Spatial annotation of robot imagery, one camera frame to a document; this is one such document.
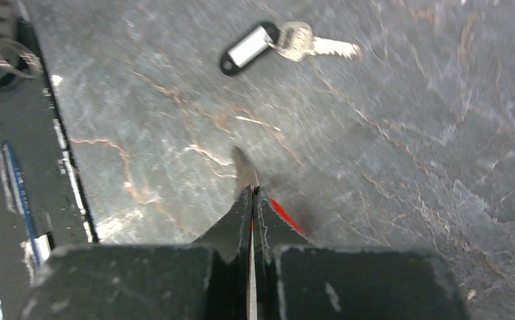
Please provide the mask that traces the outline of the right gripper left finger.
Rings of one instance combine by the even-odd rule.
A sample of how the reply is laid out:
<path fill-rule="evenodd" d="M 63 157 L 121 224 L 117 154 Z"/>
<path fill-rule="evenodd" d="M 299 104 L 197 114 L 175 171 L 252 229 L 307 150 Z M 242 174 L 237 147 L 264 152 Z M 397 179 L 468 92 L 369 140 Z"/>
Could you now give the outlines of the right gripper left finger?
<path fill-rule="evenodd" d="M 37 271 L 21 319 L 246 319 L 252 190 L 179 245 L 72 245 Z"/>

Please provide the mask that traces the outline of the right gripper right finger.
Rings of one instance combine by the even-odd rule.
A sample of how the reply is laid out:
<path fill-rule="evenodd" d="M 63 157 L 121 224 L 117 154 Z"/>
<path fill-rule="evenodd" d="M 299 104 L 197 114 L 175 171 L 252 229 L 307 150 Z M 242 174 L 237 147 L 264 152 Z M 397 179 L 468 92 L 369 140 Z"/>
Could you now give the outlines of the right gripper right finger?
<path fill-rule="evenodd" d="M 455 276 L 421 248 L 317 247 L 253 192 L 260 319 L 468 319 Z"/>

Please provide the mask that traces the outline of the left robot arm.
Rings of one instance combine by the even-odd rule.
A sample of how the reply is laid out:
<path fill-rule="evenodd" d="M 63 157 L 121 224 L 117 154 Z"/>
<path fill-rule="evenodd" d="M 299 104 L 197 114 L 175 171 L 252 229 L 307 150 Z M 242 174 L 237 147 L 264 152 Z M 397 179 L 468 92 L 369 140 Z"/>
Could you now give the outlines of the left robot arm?
<path fill-rule="evenodd" d="M 36 79 L 43 73 L 40 58 L 22 36 L 28 26 L 21 1 L 0 1 L 0 82 L 14 77 Z"/>

